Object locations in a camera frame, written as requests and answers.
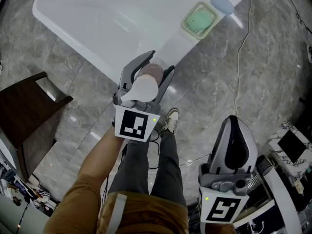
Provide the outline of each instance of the strap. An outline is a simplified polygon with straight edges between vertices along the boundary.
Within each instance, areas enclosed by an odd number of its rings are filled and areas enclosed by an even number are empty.
[[[109,221],[106,234],[114,234],[121,222],[122,214],[123,214],[123,209],[125,208],[127,196],[123,194],[118,194],[116,201],[115,201],[115,206],[112,212],[111,220]]]

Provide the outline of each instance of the marble floor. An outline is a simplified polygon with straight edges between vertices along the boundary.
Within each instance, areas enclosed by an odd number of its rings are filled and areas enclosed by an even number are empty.
[[[112,93],[117,86],[67,46],[32,15],[34,0],[7,0],[0,12],[0,51],[4,70],[0,90],[41,70],[74,100],[63,112],[57,143],[35,170],[42,184],[61,200],[75,181],[79,167],[111,125]],[[312,28],[311,0],[294,0]],[[176,67],[162,104],[163,113],[181,110],[176,134],[188,203],[196,201],[198,166],[207,159],[225,117],[235,114],[249,126],[261,152],[266,140],[285,119],[295,120],[298,98],[310,87],[311,67],[306,45],[311,44],[290,0],[243,0],[234,16],[225,17]],[[156,146],[150,145],[150,167],[156,166]],[[117,171],[113,169],[109,184]],[[149,186],[156,170],[150,170]]]

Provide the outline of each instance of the person's leg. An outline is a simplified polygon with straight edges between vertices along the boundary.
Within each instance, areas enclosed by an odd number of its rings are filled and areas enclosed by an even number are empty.
[[[130,140],[125,157],[120,164],[108,193],[135,192],[148,194],[147,152],[150,139],[146,142]]]
[[[170,110],[160,133],[158,171],[151,195],[186,206],[174,135],[178,114],[178,109]]]
[[[11,180],[13,179],[14,176],[15,172],[12,169],[10,169],[9,171],[6,171],[6,173],[3,175],[2,178],[11,183]]]
[[[0,178],[2,178],[3,171],[4,171],[4,166],[0,164]]]

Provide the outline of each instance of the gray marble tile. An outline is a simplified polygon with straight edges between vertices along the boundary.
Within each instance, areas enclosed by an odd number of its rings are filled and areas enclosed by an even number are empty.
[[[225,16],[208,36],[197,44],[198,49],[208,57],[212,67],[215,67],[247,34],[249,7],[250,0],[243,0],[231,16]]]
[[[2,73],[0,76],[0,91],[13,85],[14,81],[13,79],[5,72]]]
[[[88,132],[88,128],[64,110],[55,135],[57,142],[53,146],[58,160],[63,160],[64,163],[70,161]]]
[[[294,4],[296,5],[298,12],[305,22],[305,24],[311,29],[312,27],[312,18],[311,18],[311,0],[293,0]],[[292,12],[292,16],[296,17],[295,10],[292,8],[290,10]]]
[[[112,119],[115,117],[115,108],[110,104],[101,117],[94,124],[86,138],[79,146],[79,150],[84,154],[89,154],[104,134],[112,127]]]
[[[241,94],[253,87],[263,74],[262,78],[266,80],[266,76],[269,79],[271,78],[269,76],[272,76],[272,81],[277,85],[284,81],[285,76],[291,77],[297,69],[298,63],[293,54],[296,51],[292,47],[294,44],[290,42],[285,44],[288,39],[287,27],[296,32],[297,25],[292,20],[285,21],[283,19],[286,14],[285,10],[287,10],[285,7],[287,5],[279,0],[261,22],[251,29],[239,58]],[[234,49],[229,53],[229,55],[232,54],[231,63],[234,64],[233,67],[237,68],[237,60],[234,59],[237,56],[237,50]]]
[[[246,92],[237,102],[238,117],[249,127],[258,148],[265,144],[283,120],[278,111],[282,88],[278,88],[274,93],[267,85],[256,84],[254,89]]]
[[[42,64],[53,47],[56,35],[33,16],[33,2],[10,0],[12,8],[4,15],[4,30],[16,50]]]
[[[57,63],[62,63],[75,73],[78,72],[79,68],[83,64],[85,58],[78,54],[72,47],[65,43],[60,38],[57,38],[50,56]]]
[[[40,88],[56,103],[64,99],[67,95],[54,85],[49,78],[45,77],[36,81]]]
[[[237,89],[237,48],[233,49],[179,104],[205,127],[233,105]]]
[[[169,111],[181,100],[204,76],[211,70],[208,57],[194,47],[175,67],[175,76],[168,87],[161,107],[164,112]]]
[[[280,37],[277,38],[281,46],[280,52],[283,58],[280,68],[286,76],[294,77],[298,69],[304,68],[307,63],[306,48],[311,42],[311,35],[307,34],[305,28],[300,25],[295,14],[289,16],[289,11],[293,11],[289,0],[280,0],[276,3],[276,10],[272,9],[275,15],[282,15],[279,20]]]
[[[117,88],[117,84],[85,61],[68,91],[74,98],[68,106],[70,113],[90,129],[111,103]]]
[[[41,67],[49,79],[64,93],[67,93],[84,58],[64,41],[57,38],[49,56]]]
[[[216,119],[214,123],[211,124],[208,128],[201,130],[197,128],[196,132],[194,133],[186,133],[187,137],[185,140],[181,140],[177,137],[177,151],[179,154],[180,165],[193,162],[194,160],[197,160],[203,156],[207,156],[209,153],[211,153],[215,145],[221,124],[223,120],[230,115],[235,115],[234,106],[221,115],[220,118]],[[189,125],[184,125],[183,128],[179,130],[185,132],[187,132],[189,128],[192,130],[196,126],[196,120],[195,124],[191,124],[190,122],[188,122]]]
[[[38,61],[36,61],[36,59],[32,57],[26,57],[26,60],[24,59],[24,64],[31,73],[31,75],[35,75],[44,71],[44,64],[40,64]]]
[[[197,202],[199,194],[198,168],[205,162],[207,162],[207,157],[180,167],[183,181],[183,194],[187,205]]]
[[[3,37],[3,44],[0,44],[2,56],[3,74],[9,75],[14,83],[31,76],[31,72],[24,64],[24,56],[5,42],[7,37]]]
[[[176,105],[180,110],[179,121],[175,134],[176,147],[180,164],[196,159],[198,150],[193,146],[195,140],[204,130],[205,126],[200,123],[188,110],[180,105]]]
[[[67,164],[68,161],[64,162],[64,160],[58,159],[52,148],[34,171],[34,175],[39,179],[42,186],[58,200],[61,200],[61,197],[59,197],[59,180]]]
[[[78,172],[80,170],[80,167],[84,161],[84,159],[87,157],[87,154],[81,152],[79,149],[76,150],[75,154],[69,161],[65,173],[72,178],[76,179]]]
[[[281,101],[277,111],[281,117],[284,119],[298,118],[301,112],[297,110],[298,106],[300,106],[298,100],[300,97],[304,98],[310,89],[311,83],[309,84],[308,80],[311,80],[311,78],[311,67],[305,60],[305,64],[297,67],[292,78],[284,83]]]

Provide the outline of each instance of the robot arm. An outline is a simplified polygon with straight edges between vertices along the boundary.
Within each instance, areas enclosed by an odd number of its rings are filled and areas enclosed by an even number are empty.
[[[146,141],[160,117],[157,115],[160,111],[159,103],[175,74],[175,68],[171,66],[162,71],[158,65],[150,65],[154,53],[155,51],[150,51],[137,57],[122,71],[118,91],[113,95],[116,106],[113,124],[118,137]],[[159,80],[156,81],[151,75],[143,74],[143,83],[142,80],[139,82],[140,74],[136,74],[144,67],[148,69],[151,66],[162,74],[162,79],[158,76]]]
[[[247,184],[257,157],[248,127],[236,116],[227,117],[208,162],[199,167],[201,222],[233,223],[249,199]]]

